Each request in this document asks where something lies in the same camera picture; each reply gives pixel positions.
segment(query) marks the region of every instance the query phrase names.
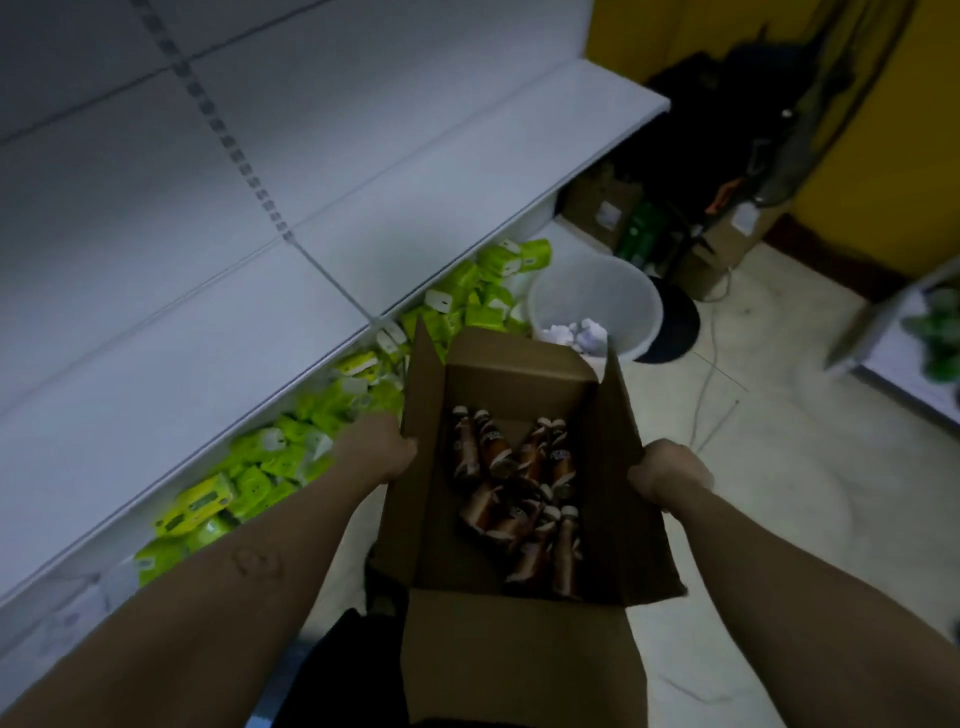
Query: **white label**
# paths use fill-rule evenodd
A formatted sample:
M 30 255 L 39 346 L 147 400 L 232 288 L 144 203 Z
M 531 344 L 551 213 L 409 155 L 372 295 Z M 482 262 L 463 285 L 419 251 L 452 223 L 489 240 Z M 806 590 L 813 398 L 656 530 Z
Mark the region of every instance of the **white label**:
M 400 349 L 397 347 L 396 342 L 387 335 L 386 331 L 378 331 L 376 333 L 376 343 L 384 352 L 390 356 L 394 356 Z
M 443 291 L 437 291 L 431 288 L 423 296 L 423 302 L 433 308 L 435 311 L 449 313 L 450 307 L 453 306 L 453 296 L 448 293 L 444 293 Z
M 407 335 L 396 321 L 383 322 L 383 330 L 396 342 L 397 346 L 402 347 L 407 343 Z
M 756 221 L 760 219 L 760 210 L 751 202 L 740 203 L 733 211 L 730 224 L 736 231 L 750 236 L 756 229 Z
M 597 225 L 601 228 L 606 228 L 609 231 L 612 231 L 616 228 L 616 224 L 620 222 L 620 217 L 623 213 L 618 207 L 614 207 L 609 202 L 604 200 L 600 203 L 600 209 L 597 210 L 595 219 Z
M 520 246 L 518 246 L 517 243 L 515 243 L 513 240 L 507 240 L 506 238 L 504 238 L 503 240 L 498 242 L 497 245 L 499 245 L 501 248 L 503 248 L 506 251 L 510 251 L 515 255 L 520 255 Z

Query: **white shelf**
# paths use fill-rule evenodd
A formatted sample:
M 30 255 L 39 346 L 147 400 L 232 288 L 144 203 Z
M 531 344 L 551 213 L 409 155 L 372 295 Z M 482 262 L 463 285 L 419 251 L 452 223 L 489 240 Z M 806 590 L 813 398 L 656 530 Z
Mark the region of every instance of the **white shelf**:
M 302 223 L 298 240 L 381 315 L 668 108 L 570 61 Z
M 938 384 L 924 376 L 926 346 L 920 339 L 904 331 L 900 325 L 900 321 L 906 316 L 922 316 L 925 313 L 923 292 L 911 290 L 904 295 L 897 314 L 891 318 L 890 325 L 862 362 L 862 366 L 960 424 L 957 385 Z
M 0 421 L 0 603 L 367 325 L 276 244 Z

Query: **right hand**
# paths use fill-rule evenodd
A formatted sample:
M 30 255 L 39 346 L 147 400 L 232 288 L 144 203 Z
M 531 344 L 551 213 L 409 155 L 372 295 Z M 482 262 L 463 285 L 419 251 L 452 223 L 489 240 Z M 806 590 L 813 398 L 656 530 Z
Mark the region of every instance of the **right hand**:
M 627 472 L 636 491 L 660 508 L 673 510 L 690 489 L 713 489 L 713 474 L 693 450 L 670 440 L 646 446 L 643 459 Z

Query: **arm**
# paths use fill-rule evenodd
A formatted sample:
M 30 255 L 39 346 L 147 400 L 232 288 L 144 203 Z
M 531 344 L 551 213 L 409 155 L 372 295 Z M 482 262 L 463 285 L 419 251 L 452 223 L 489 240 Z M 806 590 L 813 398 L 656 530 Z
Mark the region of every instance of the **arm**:
M 353 510 L 416 451 L 393 415 L 352 425 L 326 473 L 138 592 L 0 726 L 243 726 Z
M 683 446 L 652 444 L 628 477 L 683 524 L 720 617 L 788 726 L 960 725 L 960 656 L 917 617 L 711 493 Z

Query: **bottle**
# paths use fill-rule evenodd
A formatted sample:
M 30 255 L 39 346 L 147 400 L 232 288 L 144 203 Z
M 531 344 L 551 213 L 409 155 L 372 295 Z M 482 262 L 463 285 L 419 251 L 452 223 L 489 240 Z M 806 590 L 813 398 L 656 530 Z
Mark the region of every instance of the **bottle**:
M 460 509 L 460 518 L 467 527 L 481 536 L 487 533 L 490 521 L 500 504 L 500 491 L 503 486 L 485 478 L 473 491 L 469 500 Z
M 543 508 L 534 532 L 520 545 L 514 570 L 504 585 L 506 591 L 518 595 L 532 595 L 540 590 L 559 520 L 559 508 L 552 505 Z
M 479 477 L 480 451 L 473 420 L 466 407 L 457 406 L 453 408 L 453 479 L 470 483 Z
M 553 493 L 549 485 L 527 489 L 507 509 L 506 514 L 487 531 L 488 538 L 505 553 L 513 553 L 516 547 L 533 532 L 540 514 L 552 497 Z
M 573 466 L 573 457 L 567 449 L 566 423 L 554 420 L 550 440 L 550 487 L 553 489 L 554 505 L 573 500 L 574 478 L 577 470 Z
M 580 511 L 572 505 L 560 512 L 557 543 L 553 547 L 553 594 L 567 601 L 582 601 L 577 572 L 584 556 L 580 550 Z
M 490 412 L 478 409 L 473 414 L 473 422 L 480 434 L 480 454 L 490 475 L 497 480 L 504 480 L 516 472 L 514 451 L 507 438 L 493 423 Z
M 516 459 L 516 474 L 534 486 L 540 485 L 543 481 L 543 463 L 550 443 L 550 425 L 550 421 L 545 417 L 537 420 L 537 425 L 520 446 L 520 453 Z

